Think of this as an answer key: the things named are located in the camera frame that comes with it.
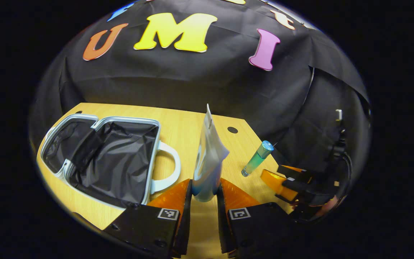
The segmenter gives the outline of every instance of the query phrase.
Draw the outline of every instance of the green bottle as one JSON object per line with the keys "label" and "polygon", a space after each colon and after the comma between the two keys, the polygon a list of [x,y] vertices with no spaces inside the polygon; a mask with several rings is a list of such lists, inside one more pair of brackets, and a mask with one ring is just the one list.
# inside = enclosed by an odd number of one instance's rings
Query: green bottle
{"label": "green bottle", "polygon": [[242,169],[242,175],[245,177],[249,176],[253,170],[255,170],[266,159],[266,157],[271,154],[273,150],[274,146],[272,146],[269,141],[263,141],[253,155],[252,159],[250,159],[244,169]]}

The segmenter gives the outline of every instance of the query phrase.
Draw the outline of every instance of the yellow letter m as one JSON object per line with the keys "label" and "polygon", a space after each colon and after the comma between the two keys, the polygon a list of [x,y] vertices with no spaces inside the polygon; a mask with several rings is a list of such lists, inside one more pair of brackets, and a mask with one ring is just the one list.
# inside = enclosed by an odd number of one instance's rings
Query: yellow letter m
{"label": "yellow letter m", "polygon": [[148,26],[133,49],[153,49],[157,45],[154,41],[156,34],[161,47],[166,48],[180,34],[183,34],[181,39],[174,44],[176,49],[205,52],[207,45],[204,44],[204,41],[207,30],[211,23],[217,21],[217,18],[210,14],[195,13],[177,24],[171,13],[158,13],[149,16],[147,20],[149,21]]}

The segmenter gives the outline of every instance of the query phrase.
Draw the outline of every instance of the suitcase handle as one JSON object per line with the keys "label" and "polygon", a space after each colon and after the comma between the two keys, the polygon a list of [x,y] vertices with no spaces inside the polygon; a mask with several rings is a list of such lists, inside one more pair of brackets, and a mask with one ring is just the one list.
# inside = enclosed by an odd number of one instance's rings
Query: suitcase handle
{"label": "suitcase handle", "polygon": [[174,184],[174,182],[177,182],[177,179],[180,177],[180,172],[181,172],[180,157],[178,156],[178,153],[175,149],[173,149],[171,146],[167,145],[166,143],[159,141],[159,146],[157,150],[166,151],[167,153],[171,154],[171,156],[174,158],[174,161],[175,161],[175,169],[174,169],[174,172],[166,179],[151,180],[151,191],[150,191],[151,194],[153,194],[154,192],[158,192],[160,190],[164,190],[165,188]]}

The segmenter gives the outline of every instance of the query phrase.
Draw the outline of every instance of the table surface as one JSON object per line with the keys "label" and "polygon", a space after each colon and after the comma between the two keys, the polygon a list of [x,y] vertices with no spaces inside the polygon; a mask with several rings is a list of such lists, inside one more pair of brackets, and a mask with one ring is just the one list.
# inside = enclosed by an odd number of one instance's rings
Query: table surface
{"label": "table surface", "polygon": [[[181,160],[181,174],[177,183],[193,178],[205,113],[133,105],[80,103],[59,119],[54,126],[79,110],[82,111],[82,114],[96,115],[98,119],[108,116],[125,116],[158,120],[161,123],[160,140],[177,150]],[[276,198],[274,192],[260,179],[263,169],[272,172],[277,170],[278,165],[272,156],[268,156],[248,177],[243,177],[240,173],[261,144],[260,139],[247,122],[243,119],[218,115],[212,115],[212,117],[222,143],[230,151],[228,157],[223,161],[221,177],[240,187],[260,203],[273,201],[278,203],[287,213],[291,212],[289,204]],[[231,133],[228,131],[228,127],[234,127],[238,132]],[[69,212],[79,213],[102,230],[122,213],[121,210],[109,208],[79,194],[56,178],[42,161],[40,152],[41,149],[39,149],[36,159],[45,183],[57,201],[70,210]],[[153,179],[160,180],[168,177],[174,171],[174,167],[174,161],[170,156],[164,155],[164,152],[158,154],[155,159]],[[151,195],[151,200],[164,191]],[[227,258],[227,254],[222,254],[220,248],[216,196],[209,202],[198,202],[193,198],[190,212],[188,251],[182,258]]]}

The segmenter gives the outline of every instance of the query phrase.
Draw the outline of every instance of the black fabric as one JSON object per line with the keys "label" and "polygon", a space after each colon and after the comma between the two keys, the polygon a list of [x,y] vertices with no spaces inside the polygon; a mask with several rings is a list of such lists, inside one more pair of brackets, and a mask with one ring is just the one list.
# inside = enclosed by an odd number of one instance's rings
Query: black fabric
{"label": "black fabric", "polygon": [[[109,22],[111,14],[102,17],[68,43],[41,80],[29,118],[33,151],[53,123],[82,101],[200,113],[209,103],[212,114],[243,118],[261,140],[278,142],[272,155],[279,164],[323,171],[329,148],[338,139],[335,110],[342,109],[355,181],[371,138],[362,79],[324,33],[297,22],[290,30],[270,10],[276,9],[259,0],[244,5],[140,0]],[[207,52],[180,51],[174,44],[163,49],[159,43],[151,50],[133,49],[148,25],[146,18],[156,13],[171,13],[177,23],[194,13],[216,16],[205,39]],[[129,25],[107,53],[91,61],[82,58],[94,34],[108,30],[98,49],[110,28],[122,23]],[[270,72],[248,62],[258,46],[258,28],[281,41]],[[309,89],[311,67],[315,75]]]}
{"label": "black fabric", "polygon": [[152,124],[108,122],[97,130],[103,140],[84,170],[70,183],[107,203],[126,208],[141,203],[158,127]]}
{"label": "black fabric", "polygon": [[58,172],[65,159],[72,159],[74,150],[94,123],[94,120],[71,119],[46,143],[42,159],[52,172]]}

